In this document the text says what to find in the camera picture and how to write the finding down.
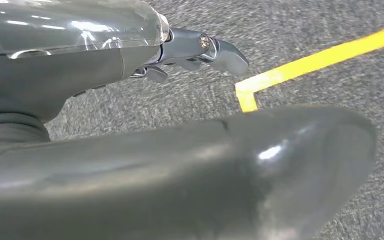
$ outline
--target robotic hand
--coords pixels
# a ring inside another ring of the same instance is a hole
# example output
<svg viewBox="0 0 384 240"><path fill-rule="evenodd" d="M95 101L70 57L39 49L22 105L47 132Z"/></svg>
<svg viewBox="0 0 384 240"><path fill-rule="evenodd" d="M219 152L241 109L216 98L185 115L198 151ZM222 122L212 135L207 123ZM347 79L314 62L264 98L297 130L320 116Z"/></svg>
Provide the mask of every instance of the robotic hand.
<svg viewBox="0 0 384 240"><path fill-rule="evenodd" d="M158 67L160 65L177 64L185 70L196 71L202 63L234 75L244 74L250 65L247 58L228 42L209 37L199 31L171 28L157 55L137 69L132 77L148 76L151 80L161 83L168 75Z"/></svg>

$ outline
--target screw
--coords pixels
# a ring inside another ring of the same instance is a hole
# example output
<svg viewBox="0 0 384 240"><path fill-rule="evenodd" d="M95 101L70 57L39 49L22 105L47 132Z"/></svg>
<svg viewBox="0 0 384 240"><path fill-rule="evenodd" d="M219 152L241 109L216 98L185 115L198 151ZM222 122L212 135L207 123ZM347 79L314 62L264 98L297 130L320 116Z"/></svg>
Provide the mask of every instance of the screw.
<svg viewBox="0 0 384 240"><path fill-rule="evenodd" d="M201 47L207 49L210 47L210 38L207 35L201 36Z"/></svg>

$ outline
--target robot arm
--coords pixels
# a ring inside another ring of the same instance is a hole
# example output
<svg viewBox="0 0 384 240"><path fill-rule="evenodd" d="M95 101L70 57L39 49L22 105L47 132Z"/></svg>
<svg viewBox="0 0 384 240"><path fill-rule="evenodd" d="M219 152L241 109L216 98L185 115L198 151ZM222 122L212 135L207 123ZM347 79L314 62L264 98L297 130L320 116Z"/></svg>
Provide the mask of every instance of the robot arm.
<svg viewBox="0 0 384 240"><path fill-rule="evenodd" d="M129 77L162 82L160 65L243 74L233 45L170 28L137 0L0 0L0 108L48 122L65 101Z"/></svg>
<svg viewBox="0 0 384 240"><path fill-rule="evenodd" d="M66 99L162 65L248 61L136 0L0 0L0 240L303 240L366 180L375 128L291 106L50 142Z"/></svg>

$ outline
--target yellow floor marking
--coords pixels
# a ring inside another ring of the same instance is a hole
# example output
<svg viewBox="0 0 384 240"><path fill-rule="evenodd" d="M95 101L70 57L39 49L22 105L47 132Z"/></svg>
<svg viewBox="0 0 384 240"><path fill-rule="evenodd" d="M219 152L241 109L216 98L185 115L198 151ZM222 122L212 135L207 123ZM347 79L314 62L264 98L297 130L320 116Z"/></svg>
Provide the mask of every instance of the yellow floor marking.
<svg viewBox="0 0 384 240"><path fill-rule="evenodd" d="M384 29L354 41L328 48L236 83L243 112L258 109L254 93L384 47Z"/></svg>

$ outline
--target floor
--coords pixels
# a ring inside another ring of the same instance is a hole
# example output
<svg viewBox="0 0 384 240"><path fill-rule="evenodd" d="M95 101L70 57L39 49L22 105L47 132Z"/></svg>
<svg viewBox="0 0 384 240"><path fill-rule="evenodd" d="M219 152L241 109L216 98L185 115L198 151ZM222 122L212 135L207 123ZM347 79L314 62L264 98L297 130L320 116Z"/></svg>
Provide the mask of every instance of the floor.
<svg viewBox="0 0 384 240"><path fill-rule="evenodd" d="M251 62L242 77L167 68L158 84L129 79L67 101L47 124L54 140L135 132L240 112L234 84L328 47L384 28L384 0L148 0L172 26L234 43ZM379 132L370 179L315 240L384 240L384 48L256 94L260 108L343 106L372 119Z"/></svg>

